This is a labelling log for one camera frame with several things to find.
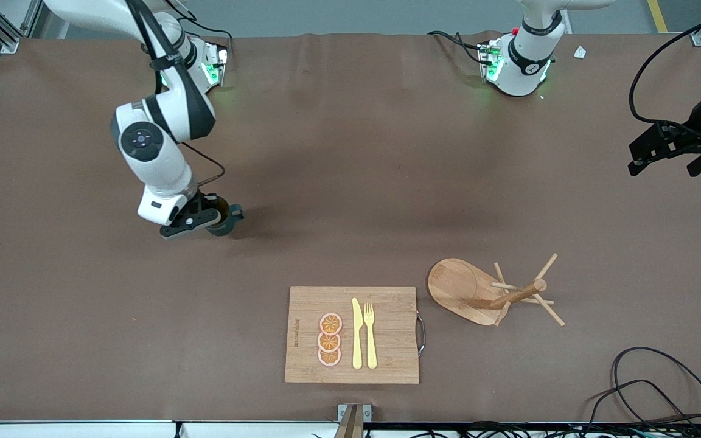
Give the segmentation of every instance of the wooden stick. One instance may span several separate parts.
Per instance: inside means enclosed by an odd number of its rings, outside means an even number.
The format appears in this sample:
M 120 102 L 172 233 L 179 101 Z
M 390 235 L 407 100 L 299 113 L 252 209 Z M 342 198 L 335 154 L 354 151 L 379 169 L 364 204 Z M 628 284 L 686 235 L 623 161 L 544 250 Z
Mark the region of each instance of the wooden stick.
M 537 302 L 540 302 L 540 305 L 542 305 L 543 308 L 545 308 L 545 310 L 548 311 L 548 313 L 551 315 L 551 317 L 553 317 L 553 319 L 556 320 L 556 324 L 558 324 L 559 327 L 564 327 L 565 325 L 567 325 L 567 323 L 562 321 L 562 319 L 559 318 L 559 315 L 557 315 L 556 312 L 553 311 L 553 308 L 551 308 L 551 306 L 548 305 L 548 303 L 545 302 L 545 300 L 543 300 L 543 298 L 540 296 L 540 294 L 534 294 L 533 297 L 534 297 L 534 299 L 537 300 Z
M 508 293 L 507 291 L 523 291 L 522 288 L 519 288 L 518 286 L 513 286 L 513 285 L 507 285 L 506 283 L 497 283 L 496 281 L 492 282 L 492 286 L 495 288 L 500 288 L 504 289 L 504 293 Z M 544 299 L 546 304 L 553 304 L 553 300 L 550 299 Z M 526 297 L 525 299 L 522 299 L 521 302 L 528 302 L 531 304 L 540 304 L 539 301 L 536 299 L 530 299 L 529 297 Z
M 535 280 L 540 280 L 540 278 L 545 277 L 545 273 L 548 272 L 548 269 L 551 269 L 551 265 L 553 265 L 554 261 L 556 261 L 556 257 L 559 256 L 554 252 L 554 254 L 551 256 L 550 260 L 548 260 L 548 263 L 543 266 L 542 269 L 540 269 L 540 274 L 535 277 Z
M 501 274 L 501 268 L 499 267 L 499 263 L 494 262 L 494 269 L 497 271 L 497 278 L 504 283 L 504 275 Z M 499 327 L 499 322 L 501 322 L 501 319 L 504 318 L 505 315 L 507 315 L 507 311 L 510 309 L 510 302 L 504 303 L 503 308 L 501 308 L 501 313 L 497 316 L 496 321 L 494 321 L 494 325 L 496 327 Z
M 557 256 L 559 256 L 559 255 L 557 255 L 554 252 L 554 254 L 551 256 L 550 260 L 548 260 L 548 263 L 546 263 L 545 266 L 543 266 L 543 268 L 540 269 L 540 274 L 538 274 L 537 277 L 534 278 L 535 280 L 539 280 L 539 279 L 542 279 L 542 277 L 545 277 L 545 273 L 548 272 L 548 269 L 551 269 L 551 265 L 553 265 L 553 262 L 556 261 Z M 543 300 L 543 298 L 540 296 L 540 294 L 534 294 L 533 297 L 534 297 L 534 299 L 537 300 L 537 302 L 540 303 L 540 305 L 543 306 L 543 308 L 545 308 L 545 310 L 548 312 L 548 314 L 551 315 L 551 318 L 556 320 L 556 324 L 558 324 L 559 327 L 564 327 L 566 325 L 566 323 L 561 318 L 559 318 L 559 315 L 556 314 L 556 312 L 553 310 L 553 308 L 551 308 L 551 306 L 548 305 L 548 303 L 545 302 L 545 300 Z
M 518 286 L 508 285 L 508 283 L 497 283 L 496 281 L 492 282 L 492 286 L 495 288 L 507 289 L 508 291 L 523 291 L 523 289 Z
M 529 283 L 529 285 L 524 286 L 523 291 L 516 291 L 512 292 L 512 294 L 505 294 L 504 296 L 498 297 L 498 299 L 495 299 L 490 303 L 489 308 L 493 308 L 493 310 L 501 310 L 501 308 L 504 307 L 504 303 L 521 301 L 526 297 L 531 297 L 534 294 L 537 294 L 537 292 L 545 291 L 546 288 L 548 288 L 548 283 L 546 283 L 542 278 L 537 279 Z
M 525 299 L 522 299 L 520 302 L 528 302 L 529 304 L 540 304 L 540 302 L 537 301 L 536 299 L 533 299 L 533 297 L 526 297 Z M 544 299 L 543 302 L 545 304 L 550 304 L 550 305 L 554 304 L 554 301 L 551 299 Z

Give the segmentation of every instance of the brown table surface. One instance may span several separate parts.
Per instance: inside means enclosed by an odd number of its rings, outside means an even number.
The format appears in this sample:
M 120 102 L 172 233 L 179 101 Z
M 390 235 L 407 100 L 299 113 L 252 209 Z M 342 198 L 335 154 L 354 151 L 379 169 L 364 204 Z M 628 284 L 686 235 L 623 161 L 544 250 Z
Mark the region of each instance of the brown table surface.
M 171 242 L 137 217 L 142 184 L 108 130 L 117 105 L 152 92 L 139 45 L 23 41 L 0 58 L 0 419 L 315 420 L 368 402 L 386 421 L 585 420 L 625 347 L 701 376 L 701 176 L 689 158 L 626 170 L 646 128 L 629 83 L 668 37 L 565 36 L 523 98 L 430 36 L 235 41 L 216 128 L 193 144 L 226 164 L 211 187 L 247 218 L 231 238 Z M 637 95 L 674 120 L 699 99 L 687 42 Z M 446 257 L 524 283 L 552 252 L 545 296 L 564 328 L 525 304 L 476 326 L 425 288 Z M 417 286 L 420 385 L 284 383 L 292 285 Z M 701 411 L 664 360 L 632 355 L 632 377 Z M 600 418 L 629 416 L 609 402 Z

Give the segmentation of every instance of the yellow floor line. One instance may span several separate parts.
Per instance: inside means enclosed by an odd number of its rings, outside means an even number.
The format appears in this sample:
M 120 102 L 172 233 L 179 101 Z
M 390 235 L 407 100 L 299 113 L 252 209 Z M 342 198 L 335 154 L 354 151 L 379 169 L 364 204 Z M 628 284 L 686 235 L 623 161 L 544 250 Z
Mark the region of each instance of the yellow floor line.
M 648 0 L 648 8 L 650 8 L 650 14 L 654 17 L 656 31 L 667 32 L 667 24 L 664 23 L 664 16 L 662 16 L 661 9 L 659 8 L 659 1 Z

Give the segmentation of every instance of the green led light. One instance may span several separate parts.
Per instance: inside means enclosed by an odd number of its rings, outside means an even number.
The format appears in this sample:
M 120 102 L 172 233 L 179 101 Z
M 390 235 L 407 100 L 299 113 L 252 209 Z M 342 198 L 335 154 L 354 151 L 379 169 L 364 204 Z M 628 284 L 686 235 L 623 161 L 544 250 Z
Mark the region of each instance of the green led light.
M 208 64 L 202 64 L 205 70 L 205 77 L 207 77 L 207 82 L 211 85 L 215 85 L 219 82 L 218 69 L 213 66 L 208 66 Z
M 540 76 L 540 82 L 545 80 L 545 75 L 548 74 L 548 67 L 551 66 L 551 62 L 548 61 L 545 63 L 545 67 L 543 67 L 543 74 Z
M 490 81 L 495 81 L 499 77 L 499 72 L 501 71 L 501 68 L 504 66 L 504 59 L 503 57 L 498 57 L 496 61 L 494 61 L 493 64 L 489 66 L 489 75 L 487 77 L 489 78 Z

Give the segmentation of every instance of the bamboo cutting board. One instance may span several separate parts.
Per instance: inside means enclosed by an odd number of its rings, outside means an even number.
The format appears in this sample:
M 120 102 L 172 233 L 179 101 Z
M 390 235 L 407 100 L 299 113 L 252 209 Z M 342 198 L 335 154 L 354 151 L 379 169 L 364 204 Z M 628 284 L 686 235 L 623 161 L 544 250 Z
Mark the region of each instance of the bamboo cutting board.
M 356 297 L 375 306 L 378 367 L 367 367 L 367 327 L 361 330 L 364 366 L 353 368 L 353 305 Z M 342 357 L 336 366 L 318 361 L 321 316 L 333 311 L 343 320 Z M 418 383 L 415 288 L 292 286 L 288 303 L 287 383 Z

